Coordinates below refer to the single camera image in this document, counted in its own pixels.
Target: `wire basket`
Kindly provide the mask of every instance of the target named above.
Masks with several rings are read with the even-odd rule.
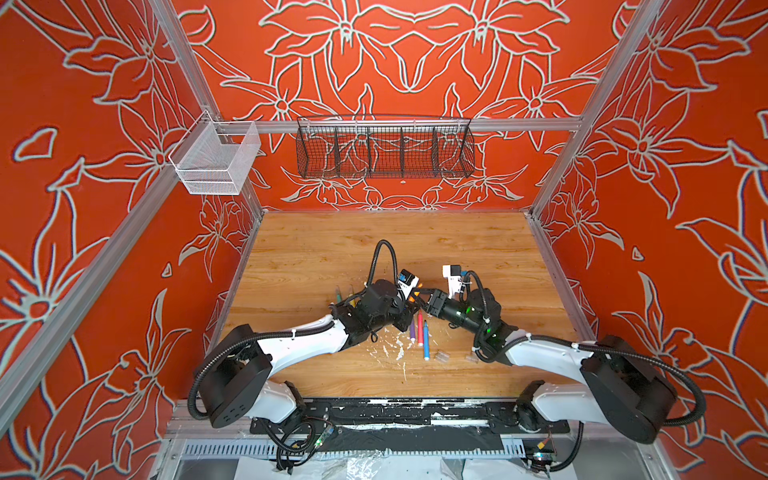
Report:
[[[261,148],[259,131],[253,122],[239,144],[217,133],[216,126],[217,122],[204,112],[169,155],[191,194],[238,195]]]
[[[303,178],[459,178],[475,171],[468,118],[301,117]]]

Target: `basket divider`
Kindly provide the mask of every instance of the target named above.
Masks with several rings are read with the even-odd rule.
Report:
[[[341,152],[339,151],[339,128],[333,128],[333,161],[336,165],[336,176],[341,177]]]
[[[406,177],[406,136],[402,133],[400,127],[400,175]]]
[[[301,177],[306,178],[306,170],[310,167],[310,153],[306,151],[306,143],[304,141],[304,128],[299,124],[299,141],[301,148],[304,150],[305,161],[302,163],[303,168],[300,171]]]
[[[373,173],[375,165],[373,164],[373,158],[371,155],[371,127],[366,127],[366,149],[368,150],[368,170]]]
[[[464,144],[467,141],[467,133],[469,132],[469,124],[467,124],[466,127],[464,127],[464,137],[462,137],[462,146],[458,149],[458,162],[462,166],[462,170],[464,171],[464,176],[469,177],[469,172],[467,171],[466,166],[466,156],[464,155]]]
[[[432,172],[438,177],[440,175],[440,146],[437,143],[437,128],[432,127]]]

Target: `blue marker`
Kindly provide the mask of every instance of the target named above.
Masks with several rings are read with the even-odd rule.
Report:
[[[424,360],[429,360],[429,327],[424,320]]]

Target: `black cable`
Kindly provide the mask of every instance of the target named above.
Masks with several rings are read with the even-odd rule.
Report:
[[[376,263],[379,261],[379,250],[382,249],[382,245],[385,245],[387,248],[389,248],[389,252],[392,254],[392,268],[393,276],[395,281],[393,282],[395,286],[397,286],[397,257],[395,257],[395,249],[392,247],[392,244],[384,239],[379,240],[379,242],[376,244],[376,249],[373,251],[373,259],[371,260],[371,271],[368,273],[368,282],[366,282],[366,287],[371,286],[373,283],[373,274],[376,272]]]
[[[507,353],[507,351],[509,351],[512,347],[523,342],[527,342],[528,339],[528,336],[521,336],[512,340],[511,342],[504,345],[504,347],[502,347],[493,357],[490,357],[491,361],[495,361],[499,356]],[[549,335],[531,335],[530,340],[543,340],[545,342],[557,343],[558,345],[563,346],[573,345],[573,342]],[[584,350],[585,352],[605,353],[608,355],[623,356],[625,358],[640,359],[650,363],[652,366],[656,366],[657,368],[670,373],[672,376],[680,380],[690,390],[690,392],[694,394],[694,401],[696,402],[696,405],[694,406],[694,409],[688,412],[686,415],[676,417],[674,419],[664,420],[664,426],[669,427],[688,425],[689,423],[696,422],[698,419],[700,419],[704,415],[704,412],[707,410],[707,398],[704,396],[704,393],[701,391],[699,386],[692,379],[690,379],[688,375],[685,374],[683,370],[678,369],[676,366],[669,365],[652,356],[642,355],[640,353],[625,352],[623,350],[616,350],[600,345],[592,345],[590,343],[579,343],[578,348],[580,350]]]
[[[277,455],[275,458],[275,462],[277,463],[277,470],[287,470],[288,474],[291,475],[293,474],[293,469],[295,467],[304,465],[310,459],[312,459],[315,453],[317,453],[318,447],[315,444],[317,443],[317,440],[320,438],[320,435],[322,435],[322,433],[320,433],[320,435],[317,436],[317,439],[314,438],[315,426],[310,420],[315,422],[324,422],[333,428],[336,427],[333,424],[333,422],[329,420],[321,419],[319,417],[306,416],[306,417],[302,417],[301,422],[298,425],[296,425],[296,427],[294,427],[291,431],[284,433],[281,439],[277,439],[277,435],[274,432],[272,432],[266,420],[259,419],[259,422],[261,423],[262,428],[266,431],[266,434],[270,437],[270,439],[273,442],[275,442],[275,445],[277,446]],[[296,433],[296,431],[299,430],[302,425],[308,425],[310,428],[310,433],[309,435],[307,435],[306,440],[303,440],[303,439],[296,440],[291,445],[286,444],[286,440],[288,439],[288,437]],[[302,453],[306,454],[306,457],[299,461],[291,460],[289,458],[290,455],[301,455]]]
[[[315,442],[315,439],[314,439],[314,436],[315,436],[315,425],[314,425],[314,423],[309,422],[306,419],[302,419],[302,421],[299,422],[298,425],[293,427],[293,429],[291,429],[288,432],[285,432],[281,439],[277,438],[277,435],[275,434],[275,432],[272,431],[272,429],[270,428],[270,425],[266,422],[266,419],[259,419],[259,423],[261,424],[261,427],[266,432],[266,435],[268,437],[270,437],[270,440],[272,440],[275,443],[275,446],[277,447],[277,454],[275,456],[276,456],[277,469],[278,470],[287,470],[288,474],[291,475],[291,474],[293,474],[293,467],[297,467],[299,465],[304,465],[307,461],[309,461],[309,459],[312,456],[312,454],[314,453],[314,451],[312,451],[307,456],[307,458],[305,458],[305,459],[303,459],[303,460],[301,460],[299,462],[295,462],[295,461],[291,460],[289,458],[289,456],[290,455],[301,455],[304,452],[306,452],[310,448],[310,446],[312,446],[314,444],[314,442]],[[286,440],[288,439],[288,437],[290,437],[291,435],[296,433],[296,431],[298,431],[302,427],[302,425],[308,425],[309,428],[310,428],[310,433],[306,437],[306,440],[297,440],[292,445],[287,445],[286,444]]]
[[[297,330],[295,332],[295,336],[309,336],[309,335],[316,335],[317,333],[323,333],[332,329],[333,325],[334,325],[334,322],[329,322],[326,325],[317,326],[312,329]],[[294,332],[254,333],[251,336],[247,336],[246,338],[233,343],[232,345],[228,346],[226,349],[216,354],[214,358],[212,358],[202,369],[200,369],[200,373],[197,374],[194,382],[192,382],[192,386],[190,387],[190,392],[189,392],[189,395],[187,396],[187,411],[190,413],[192,418],[196,420],[205,420],[208,417],[210,417],[210,412],[201,412],[200,410],[197,409],[197,391],[200,389],[200,384],[203,382],[205,375],[207,375],[208,372],[211,371],[215,365],[217,365],[220,361],[222,361],[227,356],[229,356],[229,354],[232,353],[235,349],[238,349],[242,346],[247,346],[259,340],[282,339],[282,338],[290,338],[293,336],[294,336]]]
[[[578,450],[581,448],[581,438],[583,436],[584,436],[584,423],[579,422],[578,433],[576,434],[576,443],[574,443],[574,449],[571,450],[571,454],[563,462],[558,463],[554,467],[550,467],[549,468],[550,472],[559,472],[567,468],[571,463],[573,463],[574,458],[576,458],[576,455],[578,454]],[[531,470],[539,473],[539,472],[546,472],[547,468],[540,465],[531,464]]]
[[[384,327],[375,329],[371,331],[371,343],[376,343],[379,341],[379,330],[381,330]]]
[[[474,270],[467,270],[467,272],[464,274],[464,277],[462,279],[464,284],[467,286],[467,288],[466,288],[466,290],[467,290],[467,298],[469,298],[469,291],[470,291],[470,288],[469,288],[470,284],[469,284],[469,282],[467,280],[469,279],[470,276],[475,279],[475,283],[477,283],[478,289],[480,289],[480,300],[482,300],[482,308],[483,308],[483,310],[482,310],[483,324],[480,325],[478,327],[477,331],[475,332],[475,339],[474,339],[474,341],[472,343],[472,346],[475,349],[475,355],[482,362],[493,363],[495,361],[495,357],[494,357],[494,359],[491,359],[491,358],[483,355],[480,352],[480,347],[481,346],[486,346],[486,347],[489,346],[487,343],[485,343],[485,338],[483,338],[483,332],[486,330],[486,328],[488,326],[488,324],[485,322],[485,320],[488,318],[488,301],[485,298],[485,289],[482,287],[482,282],[480,281],[480,277],[478,276],[478,274],[475,273]],[[459,295],[460,295],[459,299],[461,301],[463,301],[463,298],[464,298],[463,289],[462,289],[462,292]]]

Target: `white wire basket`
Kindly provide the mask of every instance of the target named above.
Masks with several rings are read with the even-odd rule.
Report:
[[[216,125],[205,111],[169,156],[181,183],[191,194],[239,194],[261,148],[255,123],[251,123],[239,144],[227,143],[231,138],[218,134]]]

